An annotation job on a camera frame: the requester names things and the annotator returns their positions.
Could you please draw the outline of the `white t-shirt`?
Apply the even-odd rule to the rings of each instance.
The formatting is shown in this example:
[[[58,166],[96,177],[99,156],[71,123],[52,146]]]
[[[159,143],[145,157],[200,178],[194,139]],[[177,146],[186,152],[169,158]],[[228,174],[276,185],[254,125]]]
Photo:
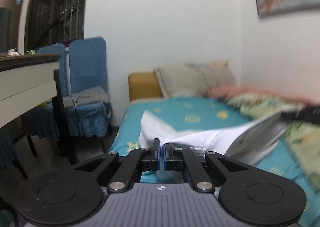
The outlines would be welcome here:
[[[158,139],[161,146],[170,143],[200,156],[213,151],[257,166],[276,148],[288,125],[289,122],[281,117],[281,111],[277,111],[239,126],[176,131],[159,117],[145,111],[140,121],[139,145],[151,148],[153,140]]]

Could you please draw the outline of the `green cartoon blanket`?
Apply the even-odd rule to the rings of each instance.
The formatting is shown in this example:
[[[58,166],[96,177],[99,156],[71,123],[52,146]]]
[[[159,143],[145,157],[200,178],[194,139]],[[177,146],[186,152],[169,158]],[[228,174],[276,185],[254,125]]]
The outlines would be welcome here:
[[[227,105],[251,119],[259,119],[285,106],[291,107],[299,115],[307,110],[302,101],[287,101],[253,92],[237,95],[229,99]],[[284,133],[284,141],[311,186],[319,192],[319,125],[295,117]]]

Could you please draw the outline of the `pink fuzzy blanket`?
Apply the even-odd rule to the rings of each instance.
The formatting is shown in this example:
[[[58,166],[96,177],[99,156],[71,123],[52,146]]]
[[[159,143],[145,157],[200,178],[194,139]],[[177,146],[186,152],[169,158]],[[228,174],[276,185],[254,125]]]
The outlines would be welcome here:
[[[304,106],[319,106],[319,100],[314,100],[311,98],[305,98],[297,95],[284,95],[277,92],[272,92],[270,90],[254,87],[254,86],[237,86],[237,85],[224,85],[215,87],[209,90],[207,93],[208,98],[222,99],[229,101],[234,97],[242,94],[260,94],[271,97],[279,98],[287,102],[300,102]]]

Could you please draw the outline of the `green fruit on chair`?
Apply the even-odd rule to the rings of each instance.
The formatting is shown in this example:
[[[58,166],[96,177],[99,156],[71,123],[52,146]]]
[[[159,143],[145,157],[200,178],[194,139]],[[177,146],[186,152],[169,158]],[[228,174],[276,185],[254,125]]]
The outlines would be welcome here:
[[[46,107],[46,106],[47,106],[48,104],[50,104],[50,103],[51,103],[51,101],[48,100],[48,101],[45,101],[45,102],[39,104],[39,105],[36,106],[36,107],[37,107],[37,108],[44,108],[44,107]]]

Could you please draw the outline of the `yellow wooden headboard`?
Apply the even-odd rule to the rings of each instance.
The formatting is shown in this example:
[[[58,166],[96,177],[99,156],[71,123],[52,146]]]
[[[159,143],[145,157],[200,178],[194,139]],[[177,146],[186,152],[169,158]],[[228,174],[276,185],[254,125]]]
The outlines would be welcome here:
[[[164,98],[153,71],[131,73],[128,76],[128,84],[130,101],[144,98]]]

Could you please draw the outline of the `white black desk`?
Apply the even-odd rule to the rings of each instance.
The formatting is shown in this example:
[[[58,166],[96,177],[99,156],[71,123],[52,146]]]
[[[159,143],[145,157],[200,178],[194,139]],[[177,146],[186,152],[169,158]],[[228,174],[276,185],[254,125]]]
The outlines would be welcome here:
[[[1,168],[12,164],[24,179],[28,176],[15,153],[6,125],[34,106],[34,96],[44,91],[42,85],[52,81],[51,76],[45,73],[53,67],[55,60],[55,55],[36,57],[1,54]],[[64,154],[73,165],[78,158],[71,136],[68,140],[68,152]]]

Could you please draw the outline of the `grey pillow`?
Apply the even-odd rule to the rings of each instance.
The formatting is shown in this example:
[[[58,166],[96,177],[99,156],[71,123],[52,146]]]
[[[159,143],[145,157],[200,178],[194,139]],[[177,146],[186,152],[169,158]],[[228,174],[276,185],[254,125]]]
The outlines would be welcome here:
[[[206,96],[212,88],[234,85],[236,78],[227,60],[208,64],[185,63],[161,66],[153,70],[164,98]]]

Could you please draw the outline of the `teal patterned bed sheet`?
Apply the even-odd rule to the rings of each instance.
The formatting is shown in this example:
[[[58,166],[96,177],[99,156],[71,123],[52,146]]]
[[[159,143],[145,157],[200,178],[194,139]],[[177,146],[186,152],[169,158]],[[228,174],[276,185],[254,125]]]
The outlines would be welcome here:
[[[145,111],[159,117],[176,131],[189,129],[206,131],[239,126],[255,120],[241,115],[238,109],[217,99],[137,100],[132,102],[125,111],[111,150],[117,151],[119,155],[127,155],[131,150],[140,147],[140,121]],[[307,180],[302,167],[287,147],[284,137],[279,139],[276,148],[257,167],[299,184],[307,197],[306,209],[299,223],[301,226],[319,226],[319,192]]]

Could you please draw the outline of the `grey cloth on chair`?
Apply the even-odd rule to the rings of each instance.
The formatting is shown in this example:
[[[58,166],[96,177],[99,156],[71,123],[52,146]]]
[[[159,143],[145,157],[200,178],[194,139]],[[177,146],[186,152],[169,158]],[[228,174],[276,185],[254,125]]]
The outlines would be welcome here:
[[[76,105],[86,105],[95,102],[110,103],[108,94],[101,86],[85,89],[63,98],[63,105],[65,108],[72,108]]]

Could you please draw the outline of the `blue covered chair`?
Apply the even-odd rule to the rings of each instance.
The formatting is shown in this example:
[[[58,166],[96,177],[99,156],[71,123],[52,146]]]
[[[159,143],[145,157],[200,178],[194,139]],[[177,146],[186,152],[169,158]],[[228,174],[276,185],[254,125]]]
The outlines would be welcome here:
[[[105,40],[92,37],[71,42],[66,48],[67,96],[98,86],[108,94]],[[106,151],[104,136],[111,128],[111,103],[76,105],[65,112],[71,136],[96,137]]]
[[[34,157],[37,151],[33,143],[33,136],[41,139],[56,140],[64,152],[68,152],[71,136],[65,114],[62,98],[66,96],[66,50],[61,43],[41,47],[36,57],[55,55],[53,67],[45,75],[50,75],[52,81],[42,85],[44,91],[34,97],[34,106],[21,115],[22,129]],[[50,100],[51,103],[44,108],[37,108],[39,104]]]

